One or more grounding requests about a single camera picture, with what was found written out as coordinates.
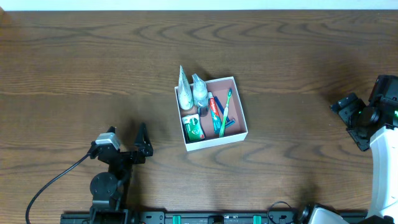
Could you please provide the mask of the green Dettol soap box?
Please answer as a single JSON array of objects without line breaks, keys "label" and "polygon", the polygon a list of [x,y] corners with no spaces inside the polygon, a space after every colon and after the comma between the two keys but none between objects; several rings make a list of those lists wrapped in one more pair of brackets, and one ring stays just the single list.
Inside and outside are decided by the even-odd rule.
[{"label": "green Dettol soap box", "polygon": [[185,134],[188,142],[197,142],[205,139],[205,133],[201,127],[199,114],[190,114],[182,118]]}]

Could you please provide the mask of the white Pantene bamboo tube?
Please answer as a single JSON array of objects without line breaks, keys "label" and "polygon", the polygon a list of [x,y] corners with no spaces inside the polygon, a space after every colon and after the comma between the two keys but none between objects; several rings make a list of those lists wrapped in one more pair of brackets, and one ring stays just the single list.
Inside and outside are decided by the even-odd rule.
[{"label": "white Pantene bamboo tube", "polygon": [[193,96],[186,74],[182,66],[178,77],[178,103],[181,109],[190,110],[193,107]]}]

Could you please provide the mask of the white box with pink interior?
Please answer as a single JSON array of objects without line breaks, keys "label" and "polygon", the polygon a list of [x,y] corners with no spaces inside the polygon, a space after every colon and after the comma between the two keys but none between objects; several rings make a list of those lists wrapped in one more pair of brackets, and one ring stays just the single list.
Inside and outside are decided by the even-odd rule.
[{"label": "white box with pink interior", "polygon": [[204,140],[197,142],[188,142],[182,118],[186,115],[195,114],[197,112],[197,109],[192,108],[190,110],[182,110],[179,106],[177,106],[178,120],[182,129],[183,143],[185,144],[187,151],[195,151],[207,147],[214,147],[223,144],[243,141],[248,134],[246,119],[244,116],[244,111],[235,79],[233,77],[225,77],[208,80],[206,82],[206,87],[208,91],[212,92],[213,96],[219,99],[220,103],[223,106],[226,104],[227,101],[228,90],[232,90],[232,95],[228,106],[228,118],[229,120],[234,121],[234,124],[226,128],[224,137],[220,138],[217,134],[214,133],[211,114],[208,113],[205,117],[200,118],[201,128],[205,136]]}]

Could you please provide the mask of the blue foaming soap pump bottle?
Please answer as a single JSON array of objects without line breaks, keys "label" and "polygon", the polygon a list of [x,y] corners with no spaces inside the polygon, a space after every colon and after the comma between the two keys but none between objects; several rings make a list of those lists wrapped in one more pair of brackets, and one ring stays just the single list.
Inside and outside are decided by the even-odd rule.
[{"label": "blue foaming soap pump bottle", "polygon": [[193,78],[193,100],[197,107],[197,112],[201,117],[208,114],[208,90],[206,83],[196,74],[192,75]]}]

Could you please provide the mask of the red Colgate toothpaste tube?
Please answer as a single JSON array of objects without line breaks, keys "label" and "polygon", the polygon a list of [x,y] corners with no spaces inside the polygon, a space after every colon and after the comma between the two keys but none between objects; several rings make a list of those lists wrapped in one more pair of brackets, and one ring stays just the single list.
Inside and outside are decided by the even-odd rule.
[{"label": "red Colgate toothpaste tube", "polygon": [[218,108],[215,102],[215,97],[212,92],[208,92],[208,106],[211,112],[211,118],[213,122],[213,129],[215,134],[220,134],[222,121],[218,113]]}]

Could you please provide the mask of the green and blue toothbrush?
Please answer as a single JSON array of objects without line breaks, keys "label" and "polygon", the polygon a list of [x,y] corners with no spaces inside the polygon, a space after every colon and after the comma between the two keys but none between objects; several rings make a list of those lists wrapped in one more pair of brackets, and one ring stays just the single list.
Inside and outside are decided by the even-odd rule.
[{"label": "green and blue toothbrush", "polygon": [[227,100],[226,100],[226,105],[225,105],[225,109],[224,109],[224,113],[223,113],[223,122],[222,122],[222,125],[221,125],[221,129],[220,129],[220,135],[219,135],[219,137],[220,138],[223,138],[224,137],[224,132],[225,132],[225,129],[226,129],[226,123],[227,123],[227,118],[228,118],[228,111],[229,111],[229,101],[230,101],[230,98],[231,98],[231,96],[232,96],[232,89],[230,88],[229,90],[228,90],[228,94],[227,94]]}]

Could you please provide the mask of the blue disposable razor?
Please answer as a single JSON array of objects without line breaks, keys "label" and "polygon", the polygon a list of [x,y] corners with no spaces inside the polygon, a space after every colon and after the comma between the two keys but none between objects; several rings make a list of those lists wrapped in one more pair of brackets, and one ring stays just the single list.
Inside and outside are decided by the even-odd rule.
[{"label": "blue disposable razor", "polygon": [[[220,100],[218,99],[217,96],[215,96],[214,99],[215,99],[215,102],[216,102],[216,104],[217,104],[217,106],[218,106],[218,109],[221,111],[221,114],[224,114],[224,108],[223,108],[223,106],[222,106]],[[235,120],[234,120],[234,119],[229,119],[229,118],[227,118],[227,119],[226,119],[225,128],[228,128],[228,127],[232,126],[234,123],[235,123]]]}]

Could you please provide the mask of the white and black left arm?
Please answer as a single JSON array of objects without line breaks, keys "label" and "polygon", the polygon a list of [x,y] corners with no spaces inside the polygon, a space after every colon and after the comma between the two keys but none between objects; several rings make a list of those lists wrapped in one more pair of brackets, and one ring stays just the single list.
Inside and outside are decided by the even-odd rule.
[{"label": "white and black left arm", "polygon": [[94,176],[90,183],[93,204],[89,224],[140,222],[138,213],[126,207],[126,198],[132,167],[145,163],[146,158],[154,153],[146,125],[142,123],[139,127],[134,141],[136,150],[122,152],[120,145],[113,126],[91,143],[90,158],[107,164],[108,170]]}]

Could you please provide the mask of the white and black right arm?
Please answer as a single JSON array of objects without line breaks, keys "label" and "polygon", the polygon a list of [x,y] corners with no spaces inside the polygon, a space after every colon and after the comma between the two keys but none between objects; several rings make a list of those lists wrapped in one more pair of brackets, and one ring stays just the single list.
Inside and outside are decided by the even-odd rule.
[{"label": "white and black right arm", "polygon": [[358,148],[372,152],[371,205],[362,223],[397,223],[397,103],[377,96],[366,106],[352,93],[330,109]]}]

